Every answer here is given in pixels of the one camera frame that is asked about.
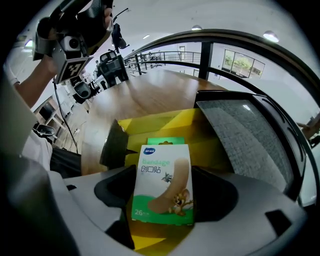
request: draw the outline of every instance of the gray fabric panel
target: gray fabric panel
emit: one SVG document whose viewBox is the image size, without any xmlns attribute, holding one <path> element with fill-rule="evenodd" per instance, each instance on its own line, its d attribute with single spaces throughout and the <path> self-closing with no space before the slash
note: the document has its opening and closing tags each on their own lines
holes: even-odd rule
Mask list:
<svg viewBox="0 0 320 256">
<path fill-rule="evenodd" d="M 234 173 L 265 181 L 280 191 L 293 181 L 287 154 L 270 124 L 248 100 L 197 103 L 218 135 Z"/>
</svg>

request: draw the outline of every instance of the person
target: person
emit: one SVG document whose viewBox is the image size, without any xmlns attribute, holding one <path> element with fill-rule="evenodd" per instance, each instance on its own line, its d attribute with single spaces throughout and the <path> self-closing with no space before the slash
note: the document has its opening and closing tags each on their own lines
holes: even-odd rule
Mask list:
<svg viewBox="0 0 320 256">
<path fill-rule="evenodd" d="M 90 84 L 93 81 L 90 73 L 88 73 L 85 68 L 81 71 L 81 76 L 87 84 Z"/>
<path fill-rule="evenodd" d="M 93 77 L 94 79 L 98 78 L 98 66 L 99 66 L 99 60 L 95 61 L 95 70 L 93 71 Z"/>
<path fill-rule="evenodd" d="M 104 9 L 104 22 L 106 28 L 112 22 L 111 8 Z M 49 39 L 56 38 L 55 31 L 51 29 Z M 44 55 L 31 75 L 23 82 L 19 82 L 7 64 L 3 65 L 8 80 L 15 87 L 25 103 L 31 108 L 37 102 L 42 92 L 57 74 L 54 60 Z M 31 131 L 22 150 L 22 155 L 41 164 L 47 171 L 56 171 L 62 178 L 71 178 L 81 175 L 81 156 L 79 154 L 52 147 L 45 138 L 40 138 Z"/>
<path fill-rule="evenodd" d="M 140 60 L 144 61 L 145 60 L 145 57 L 142 55 L 142 53 L 140 52 Z"/>
<path fill-rule="evenodd" d="M 159 50 L 158 53 L 159 53 L 158 59 L 159 59 L 159 61 L 161 61 L 161 50 Z"/>
</svg>

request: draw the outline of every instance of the window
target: window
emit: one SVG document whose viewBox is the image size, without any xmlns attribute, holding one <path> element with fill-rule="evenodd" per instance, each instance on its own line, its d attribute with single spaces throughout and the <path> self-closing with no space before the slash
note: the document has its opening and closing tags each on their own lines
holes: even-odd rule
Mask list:
<svg viewBox="0 0 320 256">
<path fill-rule="evenodd" d="M 235 57 L 234 51 L 230 51 L 230 50 L 224 51 L 224 60 L 222 65 L 222 67 L 226 69 L 226 70 L 223 69 L 224 71 L 230 72 L 232 63 L 234 62 L 234 57 Z"/>
<path fill-rule="evenodd" d="M 231 50 L 224 51 L 223 71 L 241 78 L 260 79 L 264 68 L 265 64 L 254 58 Z"/>
<path fill-rule="evenodd" d="M 193 70 L 193 76 L 198 77 L 199 76 L 199 69 L 194 69 Z"/>
</svg>

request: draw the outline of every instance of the office chair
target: office chair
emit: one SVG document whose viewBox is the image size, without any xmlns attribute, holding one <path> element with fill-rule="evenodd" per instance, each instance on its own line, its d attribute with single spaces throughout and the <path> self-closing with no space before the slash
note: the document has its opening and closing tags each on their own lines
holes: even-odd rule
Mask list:
<svg viewBox="0 0 320 256">
<path fill-rule="evenodd" d="M 116 77 L 118 77 L 121 82 L 129 79 L 123 58 L 121 55 L 117 56 L 116 52 L 113 50 L 100 56 L 98 70 L 102 73 L 109 87 L 117 84 Z"/>
</svg>

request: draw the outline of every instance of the camera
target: camera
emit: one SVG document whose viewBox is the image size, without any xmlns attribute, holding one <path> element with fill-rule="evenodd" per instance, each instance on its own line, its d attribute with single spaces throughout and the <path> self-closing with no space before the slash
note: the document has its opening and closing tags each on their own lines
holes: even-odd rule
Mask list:
<svg viewBox="0 0 320 256">
<path fill-rule="evenodd" d="M 65 52 L 79 52 L 81 50 L 79 39 L 75 36 L 65 36 L 60 45 Z"/>
</svg>

